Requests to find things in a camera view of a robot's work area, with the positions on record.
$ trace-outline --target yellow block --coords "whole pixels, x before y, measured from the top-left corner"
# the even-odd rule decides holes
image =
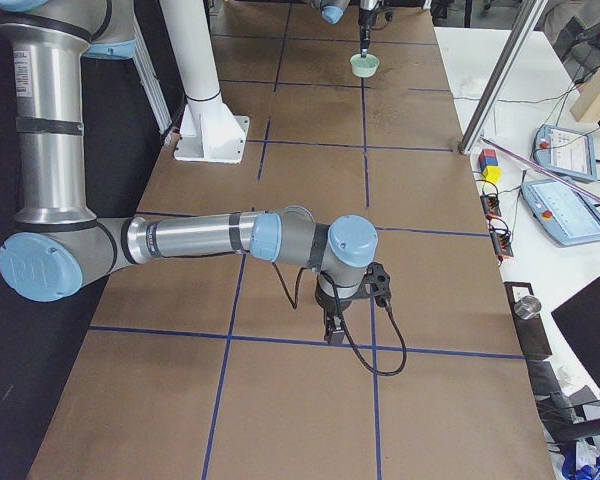
[[[500,180],[501,173],[502,173],[502,171],[500,170],[500,167],[497,165],[487,165],[482,170],[482,175],[484,175],[484,179],[487,182],[491,182],[491,183],[498,183],[498,180]]]

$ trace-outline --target blue joint cap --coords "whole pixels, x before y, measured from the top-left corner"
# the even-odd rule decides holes
[[[251,255],[275,262],[282,244],[282,221],[277,213],[261,213],[251,230]]]
[[[376,253],[378,233],[366,218],[347,215],[329,227],[329,246],[343,263],[356,268],[366,267]]]
[[[5,12],[28,12],[38,8],[49,0],[0,0],[0,10]]]
[[[129,60],[136,54],[136,39],[118,43],[92,43],[83,56],[100,60]]]
[[[322,18],[331,25],[335,25],[340,21],[344,11],[340,7],[327,5],[322,9]]]
[[[82,269],[60,243],[39,233],[16,233],[0,247],[0,273],[16,292],[36,302],[76,293]]]

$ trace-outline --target white table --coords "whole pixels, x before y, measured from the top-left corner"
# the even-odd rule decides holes
[[[491,75],[508,31],[436,28],[436,35],[449,85],[455,100],[460,125],[464,131],[473,114],[478,99]],[[540,100],[557,97],[569,90],[571,79],[556,57],[551,45],[541,32],[533,32],[521,55],[513,66],[500,99]],[[560,116],[560,126],[589,132],[596,124],[578,123],[570,108],[579,93],[571,92]],[[549,116],[558,100],[538,104],[498,102],[493,118],[485,129],[485,137],[499,145],[529,158],[531,145],[538,127],[543,123],[555,125],[560,106]],[[594,133],[596,158],[600,159],[600,131]],[[480,144],[471,155],[474,170],[478,170],[477,154]],[[501,191],[518,187],[525,165],[498,153],[502,177],[498,182]],[[525,181],[543,178],[529,170]],[[580,184],[600,196],[600,183]],[[504,219],[513,227],[517,190],[502,194],[501,209]],[[503,281],[529,282],[541,300],[544,328],[553,351],[550,362],[565,393],[569,394],[589,385],[600,395],[595,383],[583,368],[558,330],[551,312],[576,292],[600,276],[600,242],[573,247],[558,247],[533,218],[525,202],[518,202],[514,228],[513,252],[515,257],[505,260],[500,268]]]

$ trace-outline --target label sticker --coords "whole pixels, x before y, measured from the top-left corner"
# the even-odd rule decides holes
[[[31,97],[31,59],[27,51],[13,52],[13,67],[16,76],[16,96]]]
[[[517,302],[522,297],[526,297],[527,295],[531,295],[531,292],[527,287],[513,287],[511,289],[513,291],[513,299]]]

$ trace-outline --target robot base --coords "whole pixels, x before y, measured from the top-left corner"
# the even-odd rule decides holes
[[[200,115],[199,134],[187,105],[180,127],[181,138],[174,153],[176,160],[240,163],[246,147],[249,117],[233,115],[224,104],[220,116],[220,122],[211,122],[205,114]]]

